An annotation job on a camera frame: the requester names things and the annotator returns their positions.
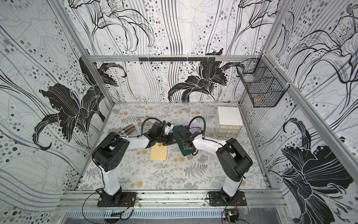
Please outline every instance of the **black cable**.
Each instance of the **black cable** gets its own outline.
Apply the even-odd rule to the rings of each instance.
[[[248,221],[243,220],[243,219],[238,219],[238,220],[236,220],[236,221],[244,221],[244,222],[246,222],[247,224],[250,224]]]
[[[143,123],[142,123],[142,127],[141,127],[141,130],[140,130],[140,135],[143,135],[144,123],[145,123],[147,120],[151,120],[151,119],[157,120],[157,121],[159,121],[159,122],[162,124],[162,122],[161,122],[159,119],[157,119],[157,118],[147,118],[147,119],[145,119],[145,120],[143,121]]]
[[[134,212],[134,209],[132,209],[131,214],[129,214],[129,216],[128,216],[127,218],[125,218],[125,219],[122,219],[122,214],[123,214],[123,213],[122,213],[122,214],[119,215],[119,219],[120,219],[120,220],[123,220],[123,221],[124,221],[124,220],[127,220],[127,219],[129,219],[129,218],[132,216],[133,212]]]
[[[98,189],[96,189],[95,192],[93,192],[90,196],[88,196],[88,197],[86,198],[86,200],[84,200],[84,203],[83,203],[83,205],[82,205],[82,215],[83,215],[84,219],[87,220],[87,221],[89,221],[89,220],[84,216],[84,213],[83,213],[84,204],[86,203],[87,199],[89,199],[93,194],[95,194],[95,193],[100,194],[100,193],[99,193],[99,190],[103,190],[103,188],[98,188]],[[108,223],[95,223],[95,222],[92,222],[92,221],[89,221],[89,222],[90,222],[90,223],[93,223],[93,224],[108,224]]]
[[[227,206],[224,208],[224,210],[221,212],[221,223],[224,224],[223,222],[223,213],[225,215],[225,209],[227,208]]]
[[[203,122],[204,122],[204,128],[202,129],[202,134],[204,136],[205,135],[205,130],[206,130],[206,121],[205,121],[205,118],[203,118],[202,116],[193,117],[193,119],[189,122],[188,127],[190,127],[190,125],[192,124],[193,120],[195,120],[197,118],[201,118],[203,120]]]
[[[207,139],[207,138],[203,138],[204,140],[208,140],[208,141],[212,141],[212,142],[215,142],[215,143],[218,143],[218,144],[220,144],[221,146],[223,146],[220,142],[216,142],[216,141],[214,141],[214,140],[210,140],[210,139]]]
[[[191,127],[191,128],[189,128],[188,130],[190,130],[190,129],[192,129],[192,128],[200,128],[200,130],[202,130],[202,128],[201,128],[201,127]]]

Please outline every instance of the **wire mesh basket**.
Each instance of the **wire mesh basket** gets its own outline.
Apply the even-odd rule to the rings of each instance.
[[[271,70],[261,60],[245,61],[237,73],[254,107],[275,107],[286,92]]]

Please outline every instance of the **lily flower illustration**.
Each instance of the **lily flower illustration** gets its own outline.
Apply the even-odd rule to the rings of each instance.
[[[135,27],[139,27],[148,37],[148,47],[154,44],[153,30],[140,12],[135,9],[125,9],[123,1],[113,0],[68,0],[71,8],[87,7],[95,29],[90,38],[92,48],[97,29],[109,25],[118,25],[125,32],[126,51],[135,51],[138,45],[138,36]]]
[[[328,146],[318,146],[312,153],[311,136],[302,121],[289,119],[283,125],[284,132],[290,122],[296,124],[301,131],[302,142],[298,147],[287,146],[281,149],[292,166],[280,176],[301,209],[301,216],[295,218],[294,222],[332,223],[335,221],[334,215],[325,200],[337,206],[337,211],[334,212],[338,217],[340,209],[347,212],[337,201],[342,197],[331,197],[329,194],[345,194],[345,189],[353,179]]]
[[[305,80],[314,66],[319,62],[328,62],[336,71],[341,83],[347,86],[347,100],[349,103],[350,86],[358,81],[358,18],[353,10],[358,5],[347,6],[348,16],[339,18],[338,23],[327,33],[324,30],[316,30],[297,43],[286,60],[289,68],[291,61],[301,52],[307,52],[304,61],[298,66],[294,81],[298,82],[300,90],[305,87]]]
[[[79,61],[79,66],[81,67],[81,70],[82,70],[82,74],[83,74],[85,80],[88,82],[88,84],[90,84],[91,86],[97,85],[92,73],[88,69],[87,65],[84,63],[82,57],[80,57],[78,61]],[[122,69],[124,71],[124,76],[122,76],[122,78],[127,77],[127,73],[125,72],[124,68],[121,65],[113,63],[113,62],[103,63],[100,66],[100,68],[97,68],[97,71],[100,74],[100,76],[105,84],[109,84],[111,86],[118,86],[117,82],[106,73],[106,71],[112,67]]]
[[[273,24],[275,17],[281,7],[282,0],[241,0],[239,1],[234,37],[227,49],[227,54],[231,54],[234,43],[247,30],[257,28],[265,24]],[[245,28],[242,27],[242,18],[245,15],[244,10],[252,9],[251,16]]]
[[[219,52],[213,51],[206,55],[221,55],[223,49]],[[196,69],[192,68],[190,76],[184,81],[174,85],[168,92],[168,100],[171,101],[171,97],[174,93],[180,90],[185,90],[182,94],[182,101],[189,101],[189,96],[192,92],[202,92],[211,95],[215,84],[226,86],[227,79],[225,77],[225,71],[230,67],[239,66],[244,69],[244,65],[240,62],[230,62],[223,67],[219,67],[221,61],[201,61]]]
[[[104,98],[98,85],[89,88],[81,101],[76,92],[59,83],[50,86],[48,91],[40,90],[40,93],[47,97],[52,108],[58,111],[56,114],[46,115],[34,128],[33,141],[42,150],[48,150],[51,147],[51,143],[44,147],[38,142],[41,131],[48,124],[59,124],[63,137],[69,142],[75,127],[83,133],[88,132],[94,114],[98,114],[102,121],[105,120],[98,109],[99,102]]]

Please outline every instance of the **fern pattern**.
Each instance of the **fern pattern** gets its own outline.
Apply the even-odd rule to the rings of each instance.
[[[174,126],[189,122],[194,116],[201,115],[207,122],[206,135],[215,137],[215,113],[217,106],[232,106],[224,103],[131,103],[116,104],[108,123],[103,130],[103,139],[110,131],[117,131],[128,124],[134,124],[133,135],[140,133],[142,122],[148,117],[171,122]],[[148,131],[155,120],[149,120],[144,127]],[[194,120],[202,127],[200,119]],[[246,176],[243,189],[265,189],[261,170],[251,148],[250,141],[243,129],[237,138],[253,160],[250,174]],[[199,151],[196,156],[183,157],[177,144],[168,146],[165,161],[149,160],[151,148],[127,149],[118,166],[118,179],[123,190],[167,190],[167,189],[220,189],[226,175],[216,155]],[[78,187],[94,190],[103,186],[100,170],[90,163]]]
[[[86,179],[89,180],[90,178],[93,178],[96,180],[97,177],[102,177],[102,173],[98,167],[90,168],[86,171]]]
[[[121,119],[122,124],[135,124],[138,120],[138,116],[130,115]]]
[[[207,168],[208,165],[195,162],[194,164],[191,164],[189,167],[184,169],[185,176],[188,176],[189,179],[190,176],[196,178],[196,175],[198,175],[199,177],[203,177]]]

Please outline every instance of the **small object in basket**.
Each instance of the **small object in basket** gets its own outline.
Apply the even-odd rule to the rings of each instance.
[[[255,102],[255,104],[262,104],[262,99],[259,96],[255,97],[253,101]]]

